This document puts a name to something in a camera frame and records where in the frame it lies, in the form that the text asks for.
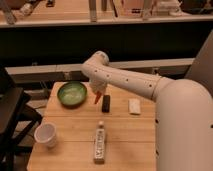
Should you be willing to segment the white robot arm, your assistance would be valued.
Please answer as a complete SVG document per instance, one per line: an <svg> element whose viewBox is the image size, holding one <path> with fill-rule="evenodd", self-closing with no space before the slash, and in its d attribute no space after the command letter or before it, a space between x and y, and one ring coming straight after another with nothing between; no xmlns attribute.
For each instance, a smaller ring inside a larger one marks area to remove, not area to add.
<svg viewBox="0 0 213 171"><path fill-rule="evenodd" d="M82 64L92 91L111 84L156 104L156 171L213 171L213 97L200 83L109 66L102 51Z"/></svg>

